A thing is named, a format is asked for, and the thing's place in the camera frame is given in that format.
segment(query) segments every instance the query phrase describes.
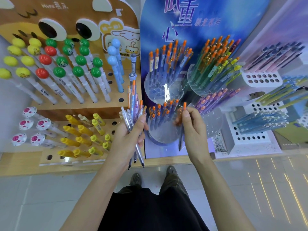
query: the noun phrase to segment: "hand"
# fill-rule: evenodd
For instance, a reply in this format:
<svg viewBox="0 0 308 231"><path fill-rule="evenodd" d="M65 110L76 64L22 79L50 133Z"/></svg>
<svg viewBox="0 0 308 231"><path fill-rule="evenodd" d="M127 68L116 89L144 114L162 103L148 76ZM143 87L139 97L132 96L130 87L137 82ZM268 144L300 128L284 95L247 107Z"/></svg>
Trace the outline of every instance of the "hand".
<svg viewBox="0 0 308 231"><path fill-rule="evenodd" d="M210 160L206 124L200 113L197 109L187 107L187 110L183 110L182 118L185 130L185 146L190 161L195 164Z"/></svg>
<svg viewBox="0 0 308 231"><path fill-rule="evenodd" d="M111 163L114 167L119 167L124 172L128 168L129 160L135 152L136 144L138 143L140 147L143 146L145 138L143 128L145 130L149 129L145 115L141 115L130 133L126 128L124 120L122 120L115 130L114 140L105 163Z"/></svg>

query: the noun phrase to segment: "black pants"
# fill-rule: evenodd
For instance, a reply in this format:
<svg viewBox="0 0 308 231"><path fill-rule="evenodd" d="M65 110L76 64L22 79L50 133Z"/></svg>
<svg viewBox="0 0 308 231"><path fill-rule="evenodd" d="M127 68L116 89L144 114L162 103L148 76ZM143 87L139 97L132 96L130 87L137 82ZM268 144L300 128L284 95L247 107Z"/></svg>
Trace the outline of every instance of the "black pants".
<svg viewBox="0 0 308 231"><path fill-rule="evenodd" d="M164 183L160 188L159 194L166 191L169 187L174 187L176 190L188 196L188 193L183 185L183 182L181 181L181 179L177 174L170 173L168 176L165 177ZM140 190L141 188L142 187L138 184L134 186L124 186L121 190L119 190L118 194L132 193L137 190Z"/></svg>

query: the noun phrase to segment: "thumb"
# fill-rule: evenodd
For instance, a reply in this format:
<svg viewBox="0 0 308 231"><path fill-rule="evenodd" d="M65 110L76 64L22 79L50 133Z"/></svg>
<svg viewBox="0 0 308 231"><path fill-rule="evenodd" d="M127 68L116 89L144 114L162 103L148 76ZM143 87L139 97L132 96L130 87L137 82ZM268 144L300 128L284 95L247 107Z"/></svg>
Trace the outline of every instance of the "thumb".
<svg viewBox="0 0 308 231"><path fill-rule="evenodd" d="M190 114L187 110L183 110L182 112L182 119L183 119L183 126L184 126L184 130L185 133L194 131L194 127L193 127L193 123L192 123L192 119L190 117Z"/></svg>
<svg viewBox="0 0 308 231"><path fill-rule="evenodd" d="M146 118L147 117L145 115L141 115L140 118L138 118L138 120L134 124L133 130L129 133L129 138L132 138L137 142L137 139L143 130Z"/></svg>

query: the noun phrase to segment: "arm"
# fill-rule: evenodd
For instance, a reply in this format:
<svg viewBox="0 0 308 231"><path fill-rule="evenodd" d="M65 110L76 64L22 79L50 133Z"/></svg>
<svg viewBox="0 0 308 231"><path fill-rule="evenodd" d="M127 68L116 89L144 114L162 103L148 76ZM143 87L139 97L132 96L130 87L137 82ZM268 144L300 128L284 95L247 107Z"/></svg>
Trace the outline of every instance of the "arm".
<svg viewBox="0 0 308 231"><path fill-rule="evenodd" d="M129 134L124 121L119 124L102 168L85 189L60 231L97 231L113 190L127 170L136 144L143 144L144 133L140 136L139 134L143 128L148 129L145 119L142 115Z"/></svg>
<svg viewBox="0 0 308 231"><path fill-rule="evenodd" d="M188 156L199 174L218 230L255 230L210 158L206 125L198 110L187 108L182 115Z"/></svg>

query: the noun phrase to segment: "sneaker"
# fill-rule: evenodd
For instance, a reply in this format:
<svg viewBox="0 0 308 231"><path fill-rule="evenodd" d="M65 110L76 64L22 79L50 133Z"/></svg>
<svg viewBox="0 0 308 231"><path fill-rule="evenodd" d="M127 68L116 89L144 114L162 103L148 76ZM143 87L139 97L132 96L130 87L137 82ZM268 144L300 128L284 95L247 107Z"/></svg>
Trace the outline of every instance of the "sneaker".
<svg viewBox="0 0 308 231"><path fill-rule="evenodd" d="M175 174L175 175L177 175L177 171L176 171L175 167L172 166L172 165L168 166L167 172L166 172L166 177L167 177L169 174Z"/></svg>
<svg viewBox="0 0 308 231"><path fill-rule="evenodd" d="M140 185L142 186L141 176L138 173L134 173L131 182L129 183L130 186Z"/></svg>

